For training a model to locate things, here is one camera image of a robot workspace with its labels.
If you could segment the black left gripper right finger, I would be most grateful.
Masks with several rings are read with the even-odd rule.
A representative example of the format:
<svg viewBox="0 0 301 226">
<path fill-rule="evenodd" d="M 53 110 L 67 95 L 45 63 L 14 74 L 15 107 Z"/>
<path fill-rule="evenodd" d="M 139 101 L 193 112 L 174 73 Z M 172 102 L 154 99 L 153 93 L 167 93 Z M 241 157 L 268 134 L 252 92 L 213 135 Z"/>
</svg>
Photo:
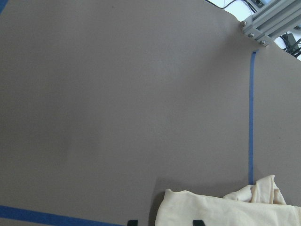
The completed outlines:
<svg viewBox="0 0 301 226">
<path fill-rule="evenodd" d="M 193 220 L 193 226 L 203 226 L 203 220 Z"/>
</svg>

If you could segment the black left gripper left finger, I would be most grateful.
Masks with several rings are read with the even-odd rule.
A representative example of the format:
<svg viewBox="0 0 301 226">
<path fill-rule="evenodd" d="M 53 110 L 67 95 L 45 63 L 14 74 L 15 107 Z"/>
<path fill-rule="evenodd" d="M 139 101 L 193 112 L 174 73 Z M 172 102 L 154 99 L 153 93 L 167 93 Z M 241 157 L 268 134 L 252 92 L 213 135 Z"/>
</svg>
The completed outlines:
<svg viewBox="0 0 301 226">
<path fill-rule="evenodd" d="M 135 219 L 135 220 L 129 220 L 127 222 L 127 226 L 138 226 L 138 220 Z"/>
</svg>

